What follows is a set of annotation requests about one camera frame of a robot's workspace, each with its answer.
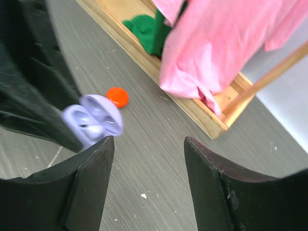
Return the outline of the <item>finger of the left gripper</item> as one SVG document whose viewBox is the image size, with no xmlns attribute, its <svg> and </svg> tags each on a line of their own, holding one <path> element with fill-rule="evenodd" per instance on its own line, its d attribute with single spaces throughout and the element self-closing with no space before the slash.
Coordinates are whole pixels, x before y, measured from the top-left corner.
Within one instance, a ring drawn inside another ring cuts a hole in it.
<svg viewBox="0 0 308 231">
<path fill-rule="evenodd" d="M 0 125 L 79 152 L 82 144 L 61 113 L 80 97 L 47 1 L 1 1 Z"/>
</svg>

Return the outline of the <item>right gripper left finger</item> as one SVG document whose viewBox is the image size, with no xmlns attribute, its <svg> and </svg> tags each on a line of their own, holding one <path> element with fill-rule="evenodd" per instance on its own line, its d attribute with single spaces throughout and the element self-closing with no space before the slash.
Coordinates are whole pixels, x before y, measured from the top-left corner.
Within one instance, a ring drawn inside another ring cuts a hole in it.
<svg viewBox="0 0 308 231">
<path fill-rule="evenodd" d="M 27 178 L 1 180 L 1 230 L 99 230 L 114 150 L 108 136 Z"/>
</svg>

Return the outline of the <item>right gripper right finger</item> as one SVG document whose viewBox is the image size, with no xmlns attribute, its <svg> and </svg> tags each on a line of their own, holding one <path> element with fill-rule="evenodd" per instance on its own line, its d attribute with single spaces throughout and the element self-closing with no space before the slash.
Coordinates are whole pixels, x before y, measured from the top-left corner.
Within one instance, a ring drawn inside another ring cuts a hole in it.
<svg viewBox="0 0 308 231">
<path fill-rule="evenodd" d="M 198 230 L 307 230 L 307 170 L 283 178 L 264 175 L 191 137 L 184 140 L 184 155 Z"/>
</svg>

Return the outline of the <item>purple charging case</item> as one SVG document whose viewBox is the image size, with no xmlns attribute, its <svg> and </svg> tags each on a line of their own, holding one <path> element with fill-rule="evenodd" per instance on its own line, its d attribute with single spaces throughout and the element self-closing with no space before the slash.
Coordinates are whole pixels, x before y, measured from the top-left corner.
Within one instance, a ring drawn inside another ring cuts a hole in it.
<svg viewBox="0 0 308 231">
<path fill-rule="evenodd" d="M 97 94 L 81 96 L 79 104 L 63 110 L 62 119 L 84 150 L 106 136 L 120 136 L 124 130 L 120 110 L 109 99 Z"/>
</svg>

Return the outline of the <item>orange charging case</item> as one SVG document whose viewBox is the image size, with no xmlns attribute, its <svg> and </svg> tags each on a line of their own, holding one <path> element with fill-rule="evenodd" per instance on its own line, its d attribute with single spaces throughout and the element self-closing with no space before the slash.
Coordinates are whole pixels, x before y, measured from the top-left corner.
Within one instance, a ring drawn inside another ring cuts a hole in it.
<svg viewBox="0 0 308 231">
<path fill-rule="evenodd" d="M 105 96 L 107 99 L 112 101 L 117 106 L 117 108 L 123 108 L 129 102 L 128 93 L 119 87 L 110 88 Z"/>
</svg>

